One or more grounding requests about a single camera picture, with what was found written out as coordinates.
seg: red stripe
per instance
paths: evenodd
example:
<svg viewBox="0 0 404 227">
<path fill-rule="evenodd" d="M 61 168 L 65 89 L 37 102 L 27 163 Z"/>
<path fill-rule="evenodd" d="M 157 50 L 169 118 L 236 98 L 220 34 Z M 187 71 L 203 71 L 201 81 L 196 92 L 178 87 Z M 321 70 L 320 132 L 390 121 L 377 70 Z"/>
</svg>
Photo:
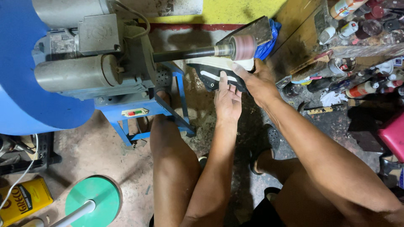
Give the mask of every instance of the red stripe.
<svg viewBox="0 0 404 227">
<path fill-rule="evenodd" d="M 145 23 L 139 24 L 141 27 L 146 28 Z M 240 27 L 244 26 L 243 24 L 165 24 L 165 23 L 151 23 L 150 24 L 150 32 L 153 32 L 155 29 L 160 30 L 181 30 L 181 29 L 189 29 L 192 28 L 194 30 L 206 30 L 206 31 L 233 31 Z"/>
</svg>

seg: white pole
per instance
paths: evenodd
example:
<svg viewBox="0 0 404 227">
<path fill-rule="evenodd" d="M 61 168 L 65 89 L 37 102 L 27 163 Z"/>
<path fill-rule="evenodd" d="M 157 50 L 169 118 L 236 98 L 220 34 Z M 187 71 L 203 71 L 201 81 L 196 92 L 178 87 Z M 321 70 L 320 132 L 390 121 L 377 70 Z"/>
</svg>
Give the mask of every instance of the white pole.
<svg viewBox="0 0 404 227">
<path fill-rule="evenodd" d="M 62 218 L 51 227 L 66 227 L 75 220 L 81 218 L 83 215 L 91 213 L 93 210 L 95 210 L 95 202 L 92 200 L 87 200 L 81 207 Z"/>
</svg>

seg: metal rod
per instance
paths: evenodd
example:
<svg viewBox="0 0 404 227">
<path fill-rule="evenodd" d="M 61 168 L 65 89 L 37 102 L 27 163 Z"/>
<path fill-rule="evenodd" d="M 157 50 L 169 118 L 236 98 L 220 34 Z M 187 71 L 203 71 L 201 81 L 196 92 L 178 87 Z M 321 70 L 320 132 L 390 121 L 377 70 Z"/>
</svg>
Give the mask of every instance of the metal rod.
<svg viewBox="0 0 404 227">
<path fill-rule="evenodd" d="M 153 53 L 154 62 L 174 61 L 182 59 L 190 59 L 197 57 L 209 57 L 209 56 L 222 56 L 233 54 L 234 49 L 232 44 L 199 47 L 195 49 L 187 50 L 173 50 L 160 53 Z"/>
<path fill-rule="evenodd" d="M 73 211 L 71 214 L 60 219 L 58 222 L 53 224 L 51 227 L 66 227 L 70 225 L 75 220 L 81 218 L 83 215 L 88 214 L 95 210 L 95 202 L 92 200 L 87 200 L 81 207 Z"/>
</svg>

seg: blue plastic bag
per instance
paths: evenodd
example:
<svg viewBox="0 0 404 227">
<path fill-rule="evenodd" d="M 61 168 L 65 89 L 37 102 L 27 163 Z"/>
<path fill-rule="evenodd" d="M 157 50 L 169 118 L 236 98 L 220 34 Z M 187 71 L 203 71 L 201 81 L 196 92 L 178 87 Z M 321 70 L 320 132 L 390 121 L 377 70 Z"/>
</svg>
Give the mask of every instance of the blue plastic bag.
<svg viewBox="0 0 404 227">
<path fill-rule="evenodd" d="M 269 55 L 271 50 L 274 48 L 275 41 L 276 38 L 278 37 L 278 33 L 280 28 L 282 27 L 282 24 L 279 22 L 274 22 L 274 20 L 272 19 L 269 19 L 269 25 L 271 26 L 272 40 L 262 45 L 259 45 L 255 52 L 254 58 L 264 60 Z"/>
</svg>

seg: yellow adhesive can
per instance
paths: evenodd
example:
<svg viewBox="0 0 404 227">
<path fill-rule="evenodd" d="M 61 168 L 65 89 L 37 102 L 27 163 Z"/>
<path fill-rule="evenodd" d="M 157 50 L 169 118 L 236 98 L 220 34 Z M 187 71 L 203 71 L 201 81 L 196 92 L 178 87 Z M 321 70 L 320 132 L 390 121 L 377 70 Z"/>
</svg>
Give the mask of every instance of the yellow adhesive can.
<svg viewBox="0 0 404 227">
<path fill-rule="evenodd" d="M 10 186 L 0 188 L 1 202 L 7 196 Z M 0 226 L 6 227 L 38 211 L 53 202 L 44 179 L 18 183 L 0 210 Z"/>
</svg>

